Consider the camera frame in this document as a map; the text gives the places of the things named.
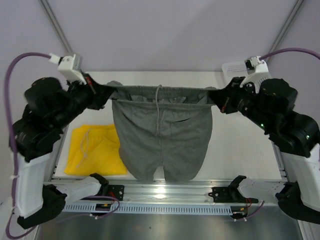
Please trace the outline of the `grey shorts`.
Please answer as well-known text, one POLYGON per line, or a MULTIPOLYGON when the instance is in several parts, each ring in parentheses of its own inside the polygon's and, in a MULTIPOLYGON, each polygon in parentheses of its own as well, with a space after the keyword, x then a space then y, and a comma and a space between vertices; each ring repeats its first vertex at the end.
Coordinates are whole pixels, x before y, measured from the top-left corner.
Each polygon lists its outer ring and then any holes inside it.
POLYGON ((119 156, 133 177, 152 181, 161 167, 168 182, 194 179, 212 136, 210 90, 117 81, 108 85, 114 89, 110 99, 119 156))

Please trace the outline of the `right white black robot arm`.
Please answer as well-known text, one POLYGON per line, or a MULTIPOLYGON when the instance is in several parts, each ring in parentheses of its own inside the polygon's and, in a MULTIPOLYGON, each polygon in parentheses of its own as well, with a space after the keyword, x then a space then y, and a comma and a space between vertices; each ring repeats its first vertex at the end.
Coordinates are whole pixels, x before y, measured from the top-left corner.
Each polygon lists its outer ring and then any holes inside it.
POLYGON ((209 97, 223 114, 241 113, 260 127, 288 158, 295 180, 271 183, 237 176, 228 186, 234 202, 256 199, 272 203, 289 217, 320 222, 320 129, 310 116, 294 111, 298 92, 285 80, 269 78, 255 91, 243 77, 234 77, 209 97))

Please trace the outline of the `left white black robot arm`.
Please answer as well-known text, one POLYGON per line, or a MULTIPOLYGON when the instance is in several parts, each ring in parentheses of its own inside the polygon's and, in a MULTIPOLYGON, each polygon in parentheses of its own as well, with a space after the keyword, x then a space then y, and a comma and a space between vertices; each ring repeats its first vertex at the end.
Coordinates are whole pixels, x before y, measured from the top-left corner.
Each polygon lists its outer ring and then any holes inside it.
POLYGON ((54 77, 40 78, 24 93, 27 104, 22 118, 13 124, 9 144, 17 151, 14 212, 23 229, 56 218, 71 203, 108 196, 109 181, 98 173, 62 186, 44 184, 47 162, 64 128, 86 109, 103 109, 114 92, 89 74, 84 79, 84 83, 70 80, 63 89, 54 77))

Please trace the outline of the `yellow shorts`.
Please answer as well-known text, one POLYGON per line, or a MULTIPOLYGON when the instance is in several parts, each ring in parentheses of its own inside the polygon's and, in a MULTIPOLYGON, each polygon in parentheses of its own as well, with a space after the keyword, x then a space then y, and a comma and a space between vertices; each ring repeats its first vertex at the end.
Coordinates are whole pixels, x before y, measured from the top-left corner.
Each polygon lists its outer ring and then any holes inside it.
POLYGON ((120 176, 128 173, 119 154, 114 124, 82 125, 72 131, 64 173, 73 176, 120 176))

